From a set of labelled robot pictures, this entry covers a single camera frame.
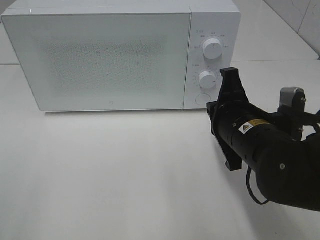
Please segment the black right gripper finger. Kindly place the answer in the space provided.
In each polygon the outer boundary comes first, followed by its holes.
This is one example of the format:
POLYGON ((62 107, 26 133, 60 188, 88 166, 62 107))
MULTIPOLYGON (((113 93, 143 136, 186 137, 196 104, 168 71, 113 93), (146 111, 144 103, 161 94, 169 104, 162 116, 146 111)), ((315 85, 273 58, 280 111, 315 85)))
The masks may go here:
POLYGON ((243 160, 237 153, 220 137, 217 137, 217 142, 226 158, 225 165, 232 172, 242 169, 243 160))
POLYGON ((248 104, 249 100, 240 79, 239 69, 235 67, 223 68, 220 70, 220 74, 222 85, 217 106, 221 107, 233 102, 248 104))

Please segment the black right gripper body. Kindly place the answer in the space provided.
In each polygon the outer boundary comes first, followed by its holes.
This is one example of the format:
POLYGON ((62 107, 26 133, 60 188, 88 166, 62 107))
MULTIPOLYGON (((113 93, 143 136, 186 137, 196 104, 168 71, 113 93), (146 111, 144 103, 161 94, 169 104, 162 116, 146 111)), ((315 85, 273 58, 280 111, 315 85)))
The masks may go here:
POLYGON ((239 128, 246 123, 250 111, 248 101, 221 100, 217 101, 212 114, 212 124, 216 126, 217 135, 223 140, 249 140, 250 131, 243 134, 239 128))

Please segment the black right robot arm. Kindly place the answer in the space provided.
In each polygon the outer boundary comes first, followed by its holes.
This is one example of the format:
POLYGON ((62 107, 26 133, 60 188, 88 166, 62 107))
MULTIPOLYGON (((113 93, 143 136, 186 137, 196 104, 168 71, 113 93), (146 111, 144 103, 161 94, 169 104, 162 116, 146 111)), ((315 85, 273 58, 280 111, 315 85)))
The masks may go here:
POLYGON ((226 167, 246 163, 266 202, 319 211, 320 115, 305 111, 305 91, 282 88, 277 112, 268 113, 249 102, 237 68, 220 73, 218 99, 206 107, 226 167))

